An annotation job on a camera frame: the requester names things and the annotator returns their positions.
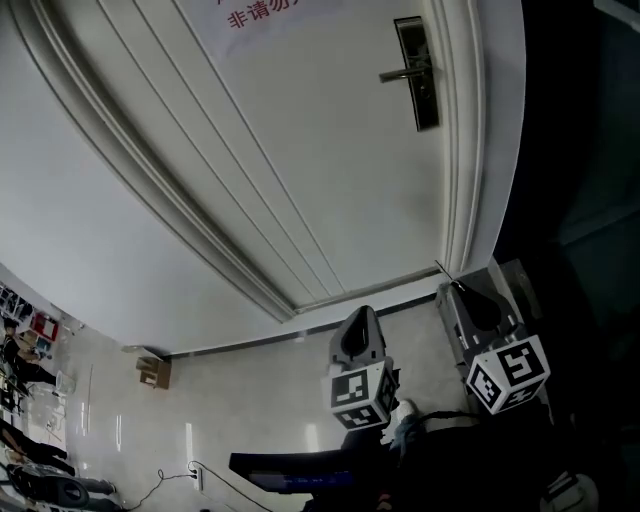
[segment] door handle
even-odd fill
[[[406,69],[380,73],[380,82],[408,80],[416,126],[421,132],[439,124],[427,35],[420,16],[394,20],[394,24]]]
[[[427,72],[427,69],[429,69],[427,66],[418,66],[415,68],[399,69],[398,71],[388,71],[387,73],[380,73],[380,82],[386,84],[387,82],[393,82],[394,80],[424,76]]]

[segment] black cable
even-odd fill
[[[234,487],[233,485],[231,485],[229,482],[227,482],[224,478],[222,478],[218,473],[216,473],[215,471],[213,471],[212,469],[209,469],[207,466],[205,466],[202,462],[197,461],[197,460],[190,460],[189,463],[187,464],[187,468],[189,468],[189,471],[191,471],[191,468],[189,467],[191,464],[200,464],[200,466],[202,466],[203,469],[206,469],[209,473],[211,473],[213,476],[215,476],[218,480],[222,480],[225,484],[227,484],[229,487],[231,487],[234,491],[236,491],[238,494],[240,494],[241,496],[244,496],[246,499],[248,499],[251,503],[254,503],[256,505],[258,505],[262,510],[266,510],[266,512],[273,512],[273,510],[268,509],[267,507],[265,507],[264,505],[260,505],[260,503],[258,503],[257,501],[249,498],[249,496],[247,496],[245,493],[243,493],[240,489],[238,489],[237,487]]]
[[[174,478],[186,478],[186,477],[193,478],[192,474],[189,474],[189,475],[174,475],[174,476],[165,477],[164,476],[164,472],[161,469],[158,470],[158,476],[160,477],[160,481],[158,482],[158,485],[156,485],[153,489],[151,489],[149,491],[149,493],[144,498],[142,498],[140,500],[140,503],[138,503],[135,507],[133,507],[133,508],[125,508],[125,509],[123,509],[123,512],[131,512],[132,510],[140,508],[140,506],[142,505],[142,502],[144,500],[146,500],[149,496],[151,496],[153,491],[155,491],[158,487],[160,487],[162,485],[162,482],[164,482],[165,480],[173,480]]]
[[[453,282],[453,281],[454,281],[453,277],[451,277],[451,276],[449,275],[449,272],[447,272],[447,271],[444,269],[444,267],[443,267],[442,265],[440,265],[440,262],[439,262],[438,260],[434,260],[434,261],[436,262],[436,265],[438,265],[438,267],[440,267],[440,270],[442,270],[442,272],[444,272],[444,274],[449,278],[449,281]]]

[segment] cardboard box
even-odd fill
[[[143,384],[153,388],[169,389],[171,363],[140,357],[136,369],[140,370],[140,382]]]

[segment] tile floor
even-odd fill
[[[435,303],[381,319],[388,354],[401,368],[399,397],[423,410],[466,408],[466,400]],[[343,427],[323,410],[320,379],[333,332],[306,339],[174,361],[171,388],[138,382],[135,356],[85,328],[56,355],[77,379],[68,398],[66,443],[81,476],[114,482],[125,506],[158,481],[202,461],[274,511],[298,511],[308,496],[267,494],[227,469],[229,454],[338,448]],[[260,509],[205,476],[205,493],[190,479],[167,481],[139,511],[238,512]]]

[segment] electrical cable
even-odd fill
[[[160,481],[158,482],[158,485],[156,485],[153,489],[151,489],[149,491],[149,493],[140,500],[140,503],[138,503],[135,507],[133,508],[125,508],[123,509],[123,512],[131,512],[132,510],[136,510],[137,508],[140,508],[140,506],[142,505],[142,502],[144,500],[146,500],[149,496],[151,496],[151,494],[153,493],[153,491],[155,491],[158,487],[160,487],[162,485],[162,482],[164,482],[165,480],[173,480],[174,478],[193,478],[192,474],[188,474],[188,475],[174,475],[174,476],[164,476],[164,472],[159,469],[158,470],[158,476],[160,477]]]
[[[231,487],[234,491],[236,491],[238,494],[240,494],[241,496],[245,497],[246,499],[248,499],[251,503],[256,504],[257,506],[259,506],[262,510],[265,510],[266,512],[273,512],[273,510],[268,509],[267,507],[265,507],[264,505],[260,505],[260,503],[258,503],[257,501],[255,501],[254,499],[249,498],[249,496],[247,496],[245,493],[243,493],[240,489],[238,489],[237,487],[234,487],[233,485],[231,485],[229,482],[227,482],[224,478],[222,478],[218,473],[216,473],[215,471],[213,471],[212,469],[209,469],[207,466],[205,466],[202,462],[197,461],[197,460],[190,460],[189,463],[187,464],[187,468],[189,469],[189,471],[193,471],[191,469],[191,464],[199,464],[202,469],[205,469],[206,471],[208,471],[209,473],[211,473],[213,476],[215,476],[218,480],[222,480],[225,484],[227,484],[229,487]]]

